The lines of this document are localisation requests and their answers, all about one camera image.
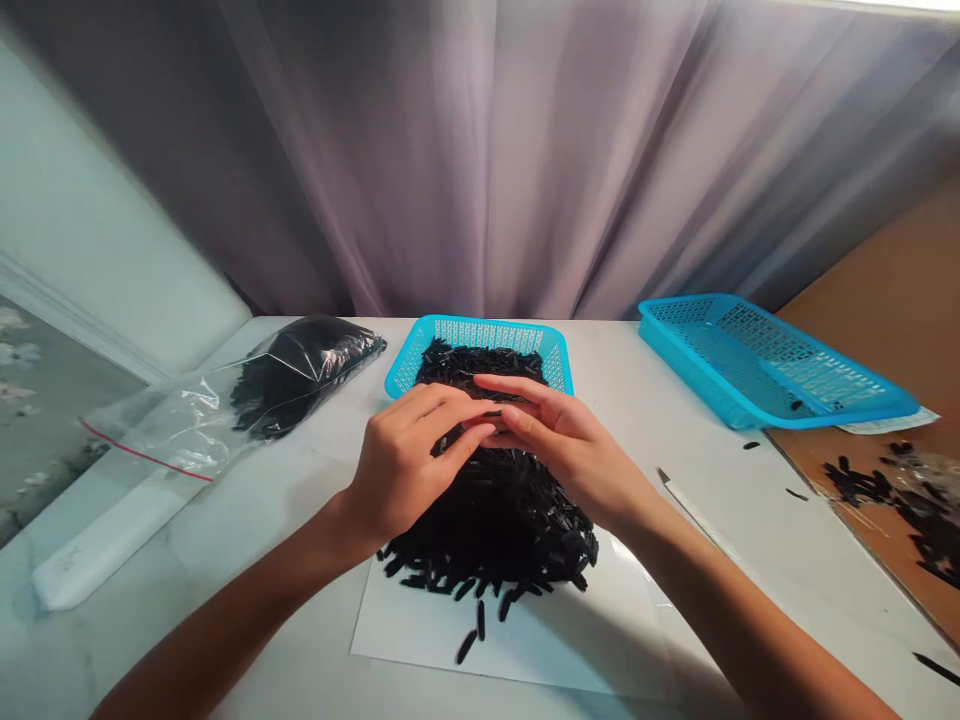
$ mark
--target hand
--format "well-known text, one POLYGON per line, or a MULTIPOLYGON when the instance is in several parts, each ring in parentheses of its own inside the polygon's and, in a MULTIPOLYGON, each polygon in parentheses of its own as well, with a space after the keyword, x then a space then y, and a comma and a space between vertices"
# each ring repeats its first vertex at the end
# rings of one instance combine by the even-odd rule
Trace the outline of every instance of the hand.
POLYGON ((580 400, 529 378, 477 375, 487 390, 519 395, 528 403, 497 405, 498 430, 481 443, 537 455, 570 498, 598 525, 618 533, 625 523, 665 503, 640 469, 580 400))
POLYGON ((357 474, 339 499, 353 530, 374 549, 409 530, 496 428, 474 424, 440 457, 433 457, 430 451, 437 440, 494 408, 492 400, 473 400, 446 385, 416 385, 370 418, 357 474))

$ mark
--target forearm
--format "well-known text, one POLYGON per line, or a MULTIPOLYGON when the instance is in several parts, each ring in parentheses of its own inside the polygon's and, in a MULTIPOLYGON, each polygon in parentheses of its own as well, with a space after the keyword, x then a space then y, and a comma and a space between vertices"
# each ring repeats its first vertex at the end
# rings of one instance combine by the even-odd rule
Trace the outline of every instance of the forearm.
POLYGON ((666 501, 617 532, 760 717, 896 718, 666 501))
POLYGON ((376 551, 341 527, 340 496, 214 595, 97 708, 106 718, 204 718, 307 600, 376 551))

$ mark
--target purple curtain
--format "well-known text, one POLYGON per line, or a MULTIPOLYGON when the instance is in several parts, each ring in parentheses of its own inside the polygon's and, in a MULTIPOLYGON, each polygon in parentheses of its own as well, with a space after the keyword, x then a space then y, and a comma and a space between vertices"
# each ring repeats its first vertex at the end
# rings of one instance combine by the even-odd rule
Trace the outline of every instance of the purple curtain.
POLYGON ((766 0, 8 1, 266 313, 776 309, 936 180, 927 18, 766 0))

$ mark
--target brown cardboard surface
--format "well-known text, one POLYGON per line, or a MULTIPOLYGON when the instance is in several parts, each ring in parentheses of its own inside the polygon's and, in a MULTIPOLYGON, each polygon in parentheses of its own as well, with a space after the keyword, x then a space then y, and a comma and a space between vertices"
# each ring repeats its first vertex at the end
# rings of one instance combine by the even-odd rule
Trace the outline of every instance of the brown cardboard surface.
MULTIPOLYGON (((891 441, 960 458, 960 180, 945 183, 860 245, 778 316, 893 380, 942 419, 887 435, 838 428, 769 435, 819 492, 823 471, 846 455, 854 470, 886 472, 891 441)), ((916 563, 913 529, 887 506, 834 509, 888 572, 960 648, 960 590, 916 563)))

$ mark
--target white wall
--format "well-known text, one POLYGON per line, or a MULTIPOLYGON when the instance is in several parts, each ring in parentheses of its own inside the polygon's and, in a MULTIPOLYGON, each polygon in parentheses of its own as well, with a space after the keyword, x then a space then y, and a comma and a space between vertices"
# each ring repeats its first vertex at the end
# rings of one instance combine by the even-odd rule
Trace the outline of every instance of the white wall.
POLYGON ((2 18, 0 293, 148 381, 250 318, 2 18))

